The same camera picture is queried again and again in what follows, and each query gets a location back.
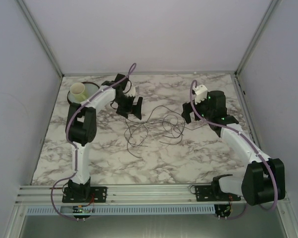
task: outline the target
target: white marble table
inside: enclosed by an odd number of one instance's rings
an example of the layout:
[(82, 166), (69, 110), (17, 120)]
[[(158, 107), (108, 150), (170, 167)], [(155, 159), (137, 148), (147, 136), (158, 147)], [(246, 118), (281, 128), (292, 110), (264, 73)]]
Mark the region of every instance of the white marble table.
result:
[[(71, 148), (65, 139), (65, 123), (69, 104), (66, 100), (70, 85), (74, 82), (91, 81), (101, 85), (105, 77), (69, 77), (64, 79), (54, 108), (46, 140), (33, 177), (34, 185), (53, 184), (56, 180), (72, 174)], [(183, 75), (132, 75), (130, 78), (143, 96), (143, 120), (156, 106), (164, 105), (181, 113), (182, 104), (189, 101), (189, 87), (196, 79), (209, 90), (221, 90), (226, 95), (228, 113), (234, 115), (244, 127), (237, 96), (228, 74), (183, 74)], [(165, 108), (157, 109), (152, 119), (161, 119), (169, 114)], [(201, 122), (187, 127), (196, 128)], [(110, 106), (102, 110), (97, 118), (98, 132), (90, 152), (92, 184), (136, 184), (136, 183), (192, 183), (209, 182), (214, 176), (234, 173), (242, 175), (245, 168), (235, 153), (205, 125), (196, 130), (185, 129), (182, 141), (163, 137), (162, 126), (150, 128), (143, 147), (131, 149), (137, 157), (126, 150), (124, 132), (125, 119)], [(145, 129), (133, 135), (134, 140), (144, 136)]]

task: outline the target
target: paper cup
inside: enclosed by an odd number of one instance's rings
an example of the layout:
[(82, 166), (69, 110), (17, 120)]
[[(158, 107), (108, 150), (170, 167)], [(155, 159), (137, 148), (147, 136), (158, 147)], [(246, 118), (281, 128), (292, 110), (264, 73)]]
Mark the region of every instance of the paper cup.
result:
[(70, 87), (70, 93), (79, 102), (85, 101), (89, 98), (88, 92), (83, 83), (72, 84)]

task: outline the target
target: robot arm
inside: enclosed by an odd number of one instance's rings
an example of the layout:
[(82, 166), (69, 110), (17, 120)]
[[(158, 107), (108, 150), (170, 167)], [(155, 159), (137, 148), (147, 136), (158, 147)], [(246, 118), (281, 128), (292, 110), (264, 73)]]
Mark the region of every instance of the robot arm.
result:
[[(104, 90), (108, 86), (118, 82), (125, 77), (118, 74), (114, 81), (106, 81), (99, 88), (102, 93), (90, 101), (73, 120), (69, 128), (69, 140), (76, 146), (72, 147), (72, 170), (75, 176), (68, 181), (68, 188), (65, 189), (67, 199), (63, 202), (87, 202), (91, 199), (90, 173), (89, 173), (89, 152), (91, 142), (97, 132), (96, 116), (107, 104), (116, 102), (118, 104), (116, 113), (128, 118), (128, 114), (133, 114), (141, 119), (142, 97), (139, 97), (137, 104), (133, 105), (135, 99), (135, 86), (128, 78), (113, 88)], [(69, 107), (66, 126), (81, 104), (72, 103)]]
[[(249, 138), (239, 122), (227, 114), (226, 97), (222, 91), (210, 91), (204, 85), (193, 88), (196, 95), (194, 100), (195, 109), (200, 116), (207, 121), (235, 129), (219, 127), (210, 124), (210, 128), (222, 138), (237, 154), (243, 165), (247, 167), (243, 178), (232, 175), (221, 175), (213, 178), (211, 190), (215, 197), (224, 193), (235, 194), (244, 197), (249, 205), (262, 204), (274, 200), (274, 189), (267, 168), (260, 160), (260, 154), (272, 170), (277, 184), (278, 199), (285, 197), (284, 165), (280, 159), (271, 159), (256, 145), (251, 146), (242, 137)], [(183, 104), (182, 117), (186, 123), (191, 122), (190, 113), (193, 112), (191, 103)]]

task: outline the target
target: metal base bar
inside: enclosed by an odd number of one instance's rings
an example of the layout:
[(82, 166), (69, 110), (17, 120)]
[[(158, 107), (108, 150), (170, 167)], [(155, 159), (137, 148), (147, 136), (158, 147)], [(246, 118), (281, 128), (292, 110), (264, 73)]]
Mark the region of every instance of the metal base bar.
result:
[[(227, 204), (228, 201), (197, 202), (195, 194), (190, 191), (192, 184), (138, 184), (138, 185), (105, 185), (106, 203), (98, 205), (153, 205), (153, 204)], [(56, 205), (62, 203), (62, 186), (53, 191)], [(17, 206), (51, 205), (51, 186), (22, 186), (16, 199)], [(86, 205), (85, 203), (67, 203), (66, 205)]]
[[(200, 183), (196, 185), (209, 185), (207, 183)], [(192, 213), (195, 214), (210, 214), (213, 213), (212, 207), (214, 204), (227, 204), (227, 202), (196, 202), (196, 197), (190, 191), (192, 184), (138, 184), (138, 185), (105, 185), (108, 187), (108, 200), (107, 203), (97, 204), (98, 211), (102, 211), (104, 214), (118, 212), (121, 215), (126, 215), (126, 211), (122, 212), (122, 208), (130, 208), (129, 211), (136, 213), (146, 213), (147, 215), (152, 213), (172, 214), (172, 210), (163, 209), (177, 209), (174, 212)], [(62, 186), (58, 186), (54, 191), (53, 198), (58, 208), (66, 208), (75, 205), (62, 203)], [(51, 208), (50, 201), (51, 186), (22, 186), (16, 199), (16, 204), (13, 209), (9, 225), (5, 238), (19, 237), (21, 232), (24, 218), (26, 215), (47, 215), (46, 211)], [(235, 201), (234, 203), (245, 203), (245, 200)], [(153, 211), (145, 211), (145, 208), (155, 208)], [(283, 224), (285, 234), (290, 238), (298, 238), (298, 225), (294, 218), (294, 214), (288, 198), (278, 202), (278, 212), (280, 215), (280, 222)]]
[[(164, 75), (164, 74), (231, 74), (231, 71), (152, 71), (152, 72), (134, 72), (133, 75)], [(85, 76), (111, 76), (116, 75), (117, 72), (110, 73), (65, 73), (65, 77), (85, 77)]]

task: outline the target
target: white wall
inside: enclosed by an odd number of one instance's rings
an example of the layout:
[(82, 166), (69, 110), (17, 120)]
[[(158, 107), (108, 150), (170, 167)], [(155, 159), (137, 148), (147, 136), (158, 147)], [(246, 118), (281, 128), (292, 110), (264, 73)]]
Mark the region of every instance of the white wall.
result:
[(13, 0), (0, 0), (0, 237), (29, 184), (59, 79)]
[(235, 70), (270, 0), (25, 0), (63, 73)]
[(263, 149), (285, 164), (298, 219), (298, 0), (281, 2), (241, 76)]

